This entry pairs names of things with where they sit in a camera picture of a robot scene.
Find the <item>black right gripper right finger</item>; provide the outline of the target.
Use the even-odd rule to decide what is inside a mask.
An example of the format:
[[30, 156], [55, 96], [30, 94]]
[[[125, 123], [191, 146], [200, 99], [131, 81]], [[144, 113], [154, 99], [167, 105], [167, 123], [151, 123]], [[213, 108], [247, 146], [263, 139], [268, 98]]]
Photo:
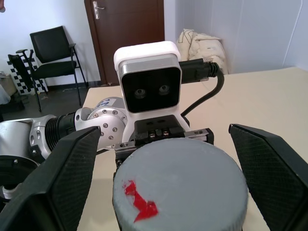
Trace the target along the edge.
[[280, 136], [230, 124], [249, 192], [272, 231], [308, 229], [308, 164]]

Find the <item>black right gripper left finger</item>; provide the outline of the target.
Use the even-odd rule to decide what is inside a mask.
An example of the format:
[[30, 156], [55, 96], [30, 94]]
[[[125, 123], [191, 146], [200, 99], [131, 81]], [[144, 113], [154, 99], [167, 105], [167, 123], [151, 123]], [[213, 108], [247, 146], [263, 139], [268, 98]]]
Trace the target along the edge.
[[2, 231], [75, 231], [89, 194], [98, 127], [75, 131], [18, 187], [0, 213]]

